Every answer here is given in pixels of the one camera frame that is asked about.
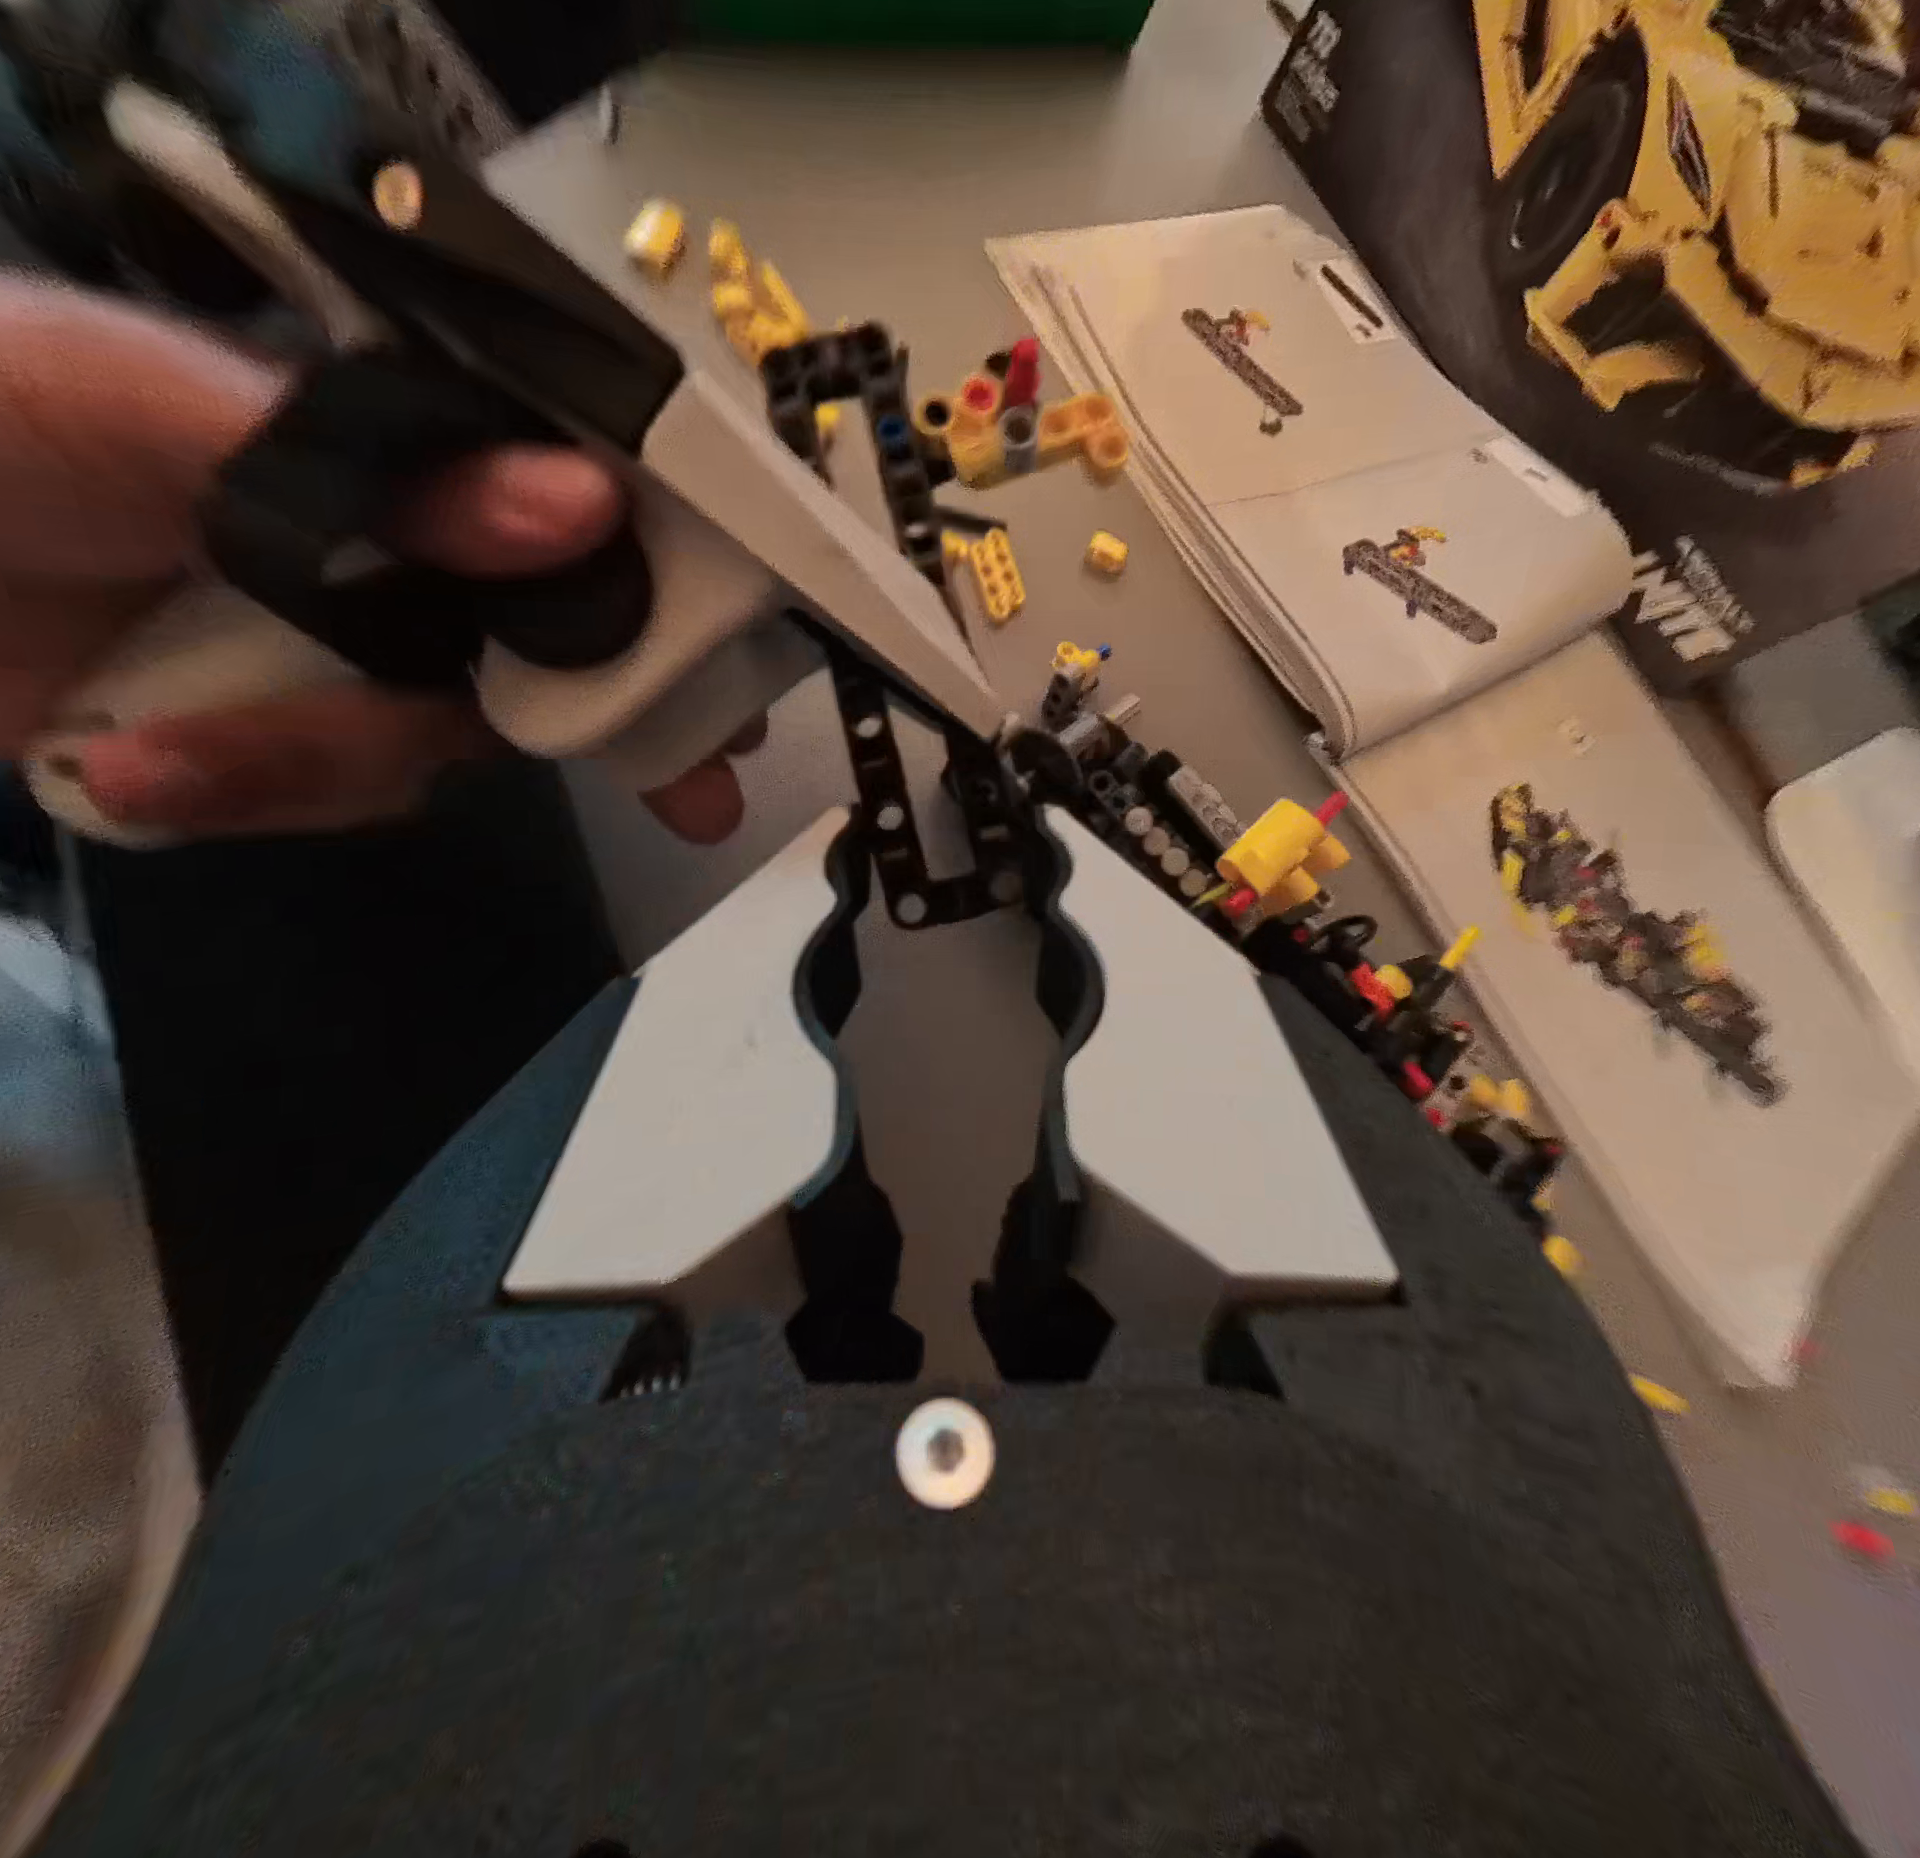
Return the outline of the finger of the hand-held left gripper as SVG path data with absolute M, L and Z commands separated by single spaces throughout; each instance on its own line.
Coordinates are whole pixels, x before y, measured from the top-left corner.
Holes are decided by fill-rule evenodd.
M 683 372 L 647 426 L 641 463 L 818 623 L 953 725 L 998 737 L 1004 705 L 937 585 L 706 372 Z

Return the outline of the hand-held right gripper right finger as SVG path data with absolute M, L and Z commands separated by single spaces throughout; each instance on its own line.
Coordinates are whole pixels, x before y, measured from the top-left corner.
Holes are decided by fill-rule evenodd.
M 1045 919 L 1089 974 L 1059 1107 L 1092 1294 L 1392 1294 L 1393 1257 L 1237 949 L 1045 804 Z

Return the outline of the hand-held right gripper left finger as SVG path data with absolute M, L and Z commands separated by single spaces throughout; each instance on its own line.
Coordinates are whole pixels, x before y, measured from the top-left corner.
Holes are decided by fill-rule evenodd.
M 506 1298 L 803 1298 L 795 1217 L 856 1147 L 838 1038 L 868 893 L 831 807 L 644 961 Z

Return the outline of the black toy brick frame assembly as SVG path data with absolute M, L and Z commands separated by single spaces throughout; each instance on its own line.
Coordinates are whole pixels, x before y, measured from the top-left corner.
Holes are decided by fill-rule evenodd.
M 853 403 L 868 421 L 881 496 L 894 549 L 906 562 L 906 604 L 934 604 L 935 630 L 966 633 L 940 557 L 937 511 L 928 448 L 906 413 L 905 354 L 881 323 L 861 323 L 799 339 L 760 360 L 767 417 L 778 439 L 826 477 L 818 406 Z M 1029 902 L 1039 871 L 1043 815 L 1070 814 L 1098 841 L 1110 870 L 1117 854 L 1116 814 L 1091 789 L 1086 770 L 1054 730 L 1016 713 L 989 710 L 983 732 L 940 708 L 931 683 L 911 683 L 903 661 L 885 683 L 878 656 L 853 652 L 847 607 L 840 627 L 826 606 L 805 606 L 807 633 L 824 645 L 835 703 L 847 739 L 856 789 L 859 838 L 894 924 L 935 928 Z M 906 789 L 894 710 L 913 716 L 944 742 L 942 780 L 962 819 L 971 864 L 934 875 Z

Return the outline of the toy car chassis assembly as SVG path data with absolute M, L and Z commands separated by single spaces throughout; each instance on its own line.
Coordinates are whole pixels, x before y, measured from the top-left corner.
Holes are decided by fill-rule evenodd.
M 1537 1124 L 1517 1077 L 1475 1065 L 1475 1031 L 1455 1012 L 1475 928 L 1441 951 L 1380 958 L 1378 923 L 1331 908 L 1331 877 L 1350 864 L 1335 833 L 1348 793 L 1317 804 L 1281 799 L 1242 820 L 1192 765 L 1131 737 L 1137 713 L 1137 698 L 1101 705 L 1098 690 L 1066 698 L 1045 688 L 1037 703 L 1036 724 L 1066 741 L 1116 814 L 1117 854 L 1231 949 L 1292 983 L 1549 1257 L 1569 1257 L 1551 1220 L 1566 1147 Z

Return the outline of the black toy car set box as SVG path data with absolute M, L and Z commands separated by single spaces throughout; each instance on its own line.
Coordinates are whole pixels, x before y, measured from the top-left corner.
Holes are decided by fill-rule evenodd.
M 1917 562 L 1916 0 L 1315 0 L 1262 109 L 1688 692 Z

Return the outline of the person's left hand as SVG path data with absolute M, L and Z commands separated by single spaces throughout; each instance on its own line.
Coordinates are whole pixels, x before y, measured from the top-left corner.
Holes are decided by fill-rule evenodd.
M 64 701 L 200 551 L 212 475 L 290 393 L 276 360 L 119 299 L 4 275 L 3 759 L 24 765 Z M 615 534 L 622 491 L 533 444 L 453 465 L 375 540 L 473 580 L 544 575 Z M 78 750 L 87 795 L 177 841 L 323 836 L 412 814 L 451 765 L 501 751 L 462 701 L 341 680 L 151 718 Z

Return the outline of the cluster of yellow toy pieces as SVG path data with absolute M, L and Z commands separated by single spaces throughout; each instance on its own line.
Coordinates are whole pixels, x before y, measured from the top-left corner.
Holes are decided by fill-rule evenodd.
M 752 366 L 814 337 L 778 265 L 752 254 L 737 223 L 709 223 L 709 307 L 730 349 Z

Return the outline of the open instruction booklet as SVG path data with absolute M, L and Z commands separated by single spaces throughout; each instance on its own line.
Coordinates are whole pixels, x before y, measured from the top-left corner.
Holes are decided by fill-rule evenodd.
M 1916 1082 L 1611 635 L 1615 518 L 1284 208 L 984 251 L 1726 1381 L 1789 1392 Z

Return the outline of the white tabletop stand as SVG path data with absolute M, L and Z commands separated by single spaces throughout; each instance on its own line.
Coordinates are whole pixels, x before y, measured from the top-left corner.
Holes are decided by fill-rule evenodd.
M 1917 730 L 1885 730 L 1780 788 L 1776 861 L 1917 1068 Z

